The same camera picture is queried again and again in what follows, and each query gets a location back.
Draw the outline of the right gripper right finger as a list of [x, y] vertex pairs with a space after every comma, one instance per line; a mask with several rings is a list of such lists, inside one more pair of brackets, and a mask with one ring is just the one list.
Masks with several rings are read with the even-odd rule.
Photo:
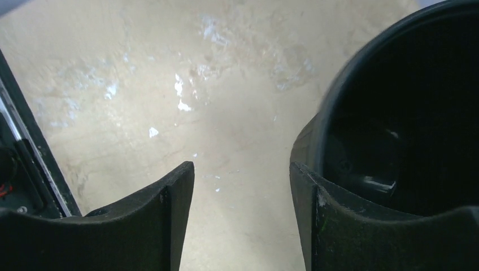
[[289, 168], [307, 270], [477, 270], [478, 208], [431, 217], [380, 206], [322, 178]]

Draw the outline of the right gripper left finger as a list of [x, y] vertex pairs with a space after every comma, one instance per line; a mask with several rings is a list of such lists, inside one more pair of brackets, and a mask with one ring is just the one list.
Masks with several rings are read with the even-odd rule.
[[86, 216], [46, 219], [1, 209], [2, 270], [178, 270], [194, 188], [185, 161]]

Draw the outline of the black ribbed bucket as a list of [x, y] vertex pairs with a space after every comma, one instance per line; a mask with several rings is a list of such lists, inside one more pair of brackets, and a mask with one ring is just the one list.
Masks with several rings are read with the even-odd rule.
[[478, 206], [478, 2], [420, 9], [363, 46], [290, 161], [399, 212]]

